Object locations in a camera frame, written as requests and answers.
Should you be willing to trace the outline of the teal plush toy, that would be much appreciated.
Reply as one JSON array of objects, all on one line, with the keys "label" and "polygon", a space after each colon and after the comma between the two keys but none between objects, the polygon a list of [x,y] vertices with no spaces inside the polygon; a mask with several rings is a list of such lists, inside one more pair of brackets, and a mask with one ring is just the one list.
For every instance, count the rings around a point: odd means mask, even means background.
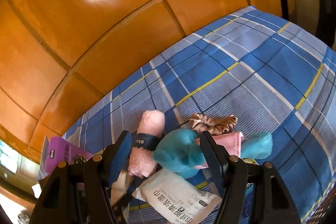
[{"label": "teal plush toy", "polygon": [[[183,178],[191,178],[198,173],[198,170],[208,167],[199,137],[197,132],[189,128],[174,130],[159,142],[152,157],[162,168]],[[272,148],[272,134],[259,132],[242,141],[239,158],[266,159],[271,155]]]}]

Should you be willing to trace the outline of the beige folded cloth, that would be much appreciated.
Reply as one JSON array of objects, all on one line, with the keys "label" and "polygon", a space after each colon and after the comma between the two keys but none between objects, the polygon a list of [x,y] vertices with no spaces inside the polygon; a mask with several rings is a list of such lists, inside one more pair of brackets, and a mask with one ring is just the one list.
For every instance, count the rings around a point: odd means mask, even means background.
[{"label": "beige folded cloth", "polygon": [[117,181],[112,184],[110,198],[111,206],[116,205],[116,203],[126,194],[132,182],[133,176],[129,175],[128,171],[122,170]]}]

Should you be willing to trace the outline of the pink flat packet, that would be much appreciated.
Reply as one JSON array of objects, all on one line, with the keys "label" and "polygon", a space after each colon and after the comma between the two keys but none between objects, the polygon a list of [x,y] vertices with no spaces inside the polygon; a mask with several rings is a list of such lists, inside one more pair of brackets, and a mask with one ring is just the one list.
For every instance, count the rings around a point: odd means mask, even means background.
[{"label": "pink flat packet", "polygon": [[240,131],[231,132],[228,134],[212,135],[215,143],[223,146],[229,155],[240,157],[242,141],[245,139]]}]

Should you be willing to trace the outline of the brown satin scrunchie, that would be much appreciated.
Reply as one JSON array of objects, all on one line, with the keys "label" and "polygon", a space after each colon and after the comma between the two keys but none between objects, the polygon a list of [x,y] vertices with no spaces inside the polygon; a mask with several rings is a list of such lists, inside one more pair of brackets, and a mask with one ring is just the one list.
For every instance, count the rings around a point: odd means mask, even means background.
[{"label": "brown satin scrunchie", "polygon": [[199,134],[204,131],[211,135],[223,135],[231,133],[238,123],[238,119],[234,115],[223,118],[211,118],[205,114],[194,113],[189,119],[190,128]]}]

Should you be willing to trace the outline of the white wet wipes packet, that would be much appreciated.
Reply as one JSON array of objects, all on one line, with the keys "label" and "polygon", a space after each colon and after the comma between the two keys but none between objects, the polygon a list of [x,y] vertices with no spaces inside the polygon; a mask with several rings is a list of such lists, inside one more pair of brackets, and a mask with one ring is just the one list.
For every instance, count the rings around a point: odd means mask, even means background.
[{"label": "white wet wipes packet", "polygon": [[222,201],[167,169],[147,178],[132,196],[147,202],[170,223],[201,223]]}]

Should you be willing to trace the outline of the pink rolled towel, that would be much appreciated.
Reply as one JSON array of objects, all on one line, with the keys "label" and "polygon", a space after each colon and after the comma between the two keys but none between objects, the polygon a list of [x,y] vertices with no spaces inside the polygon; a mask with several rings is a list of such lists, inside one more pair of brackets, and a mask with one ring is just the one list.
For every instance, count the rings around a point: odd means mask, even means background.
[{"label": "pink rolled towel", "polygon": [[150,177],[157,169],[152,153],[161,141],[165,127],[165,114],[159,110],[146,110],[141,117],[132,144],[128,174],[139,178]]}]

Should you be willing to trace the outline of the purple cardboard box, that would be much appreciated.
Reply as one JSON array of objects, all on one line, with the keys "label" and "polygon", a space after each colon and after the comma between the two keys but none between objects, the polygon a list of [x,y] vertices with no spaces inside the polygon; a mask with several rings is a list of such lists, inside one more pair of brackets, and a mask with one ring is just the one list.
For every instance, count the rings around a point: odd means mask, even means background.
[{"label": "purple cardboard box", "polygon": [[89,160],[92,156],[92,153],[69,143],[60,136],[54,136],[50,140],[45,136],[38,180],[49,176],[61,161],[77,164]]}]

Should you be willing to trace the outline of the blue plaid bed sheet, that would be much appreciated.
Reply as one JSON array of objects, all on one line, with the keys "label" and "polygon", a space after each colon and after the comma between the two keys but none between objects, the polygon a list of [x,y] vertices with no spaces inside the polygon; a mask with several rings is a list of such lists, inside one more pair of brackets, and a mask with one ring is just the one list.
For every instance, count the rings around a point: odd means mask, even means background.
[{"label": "blue plaid bed sheet", "polygon": [[315,36],[252,6],[193,32],[136,70],[81,116],[64,139],[91,153],[134,132],[145,110],[165,131],[193,113],[233,114],[245,137],[268,131],[303,223],[320,223],[335,185],[335,52]]}]

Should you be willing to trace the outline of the wooden wardrobe panels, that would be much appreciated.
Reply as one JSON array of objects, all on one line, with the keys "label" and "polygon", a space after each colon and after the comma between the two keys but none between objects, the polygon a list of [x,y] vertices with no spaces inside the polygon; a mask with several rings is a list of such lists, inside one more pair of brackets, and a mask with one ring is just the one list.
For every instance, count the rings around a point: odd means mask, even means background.
[{"label": "wooden wardrobe panels", "polygon": [[38,161],[136,69],[246,6],[295,19],[295,0],[1,0],[1,139]]}]

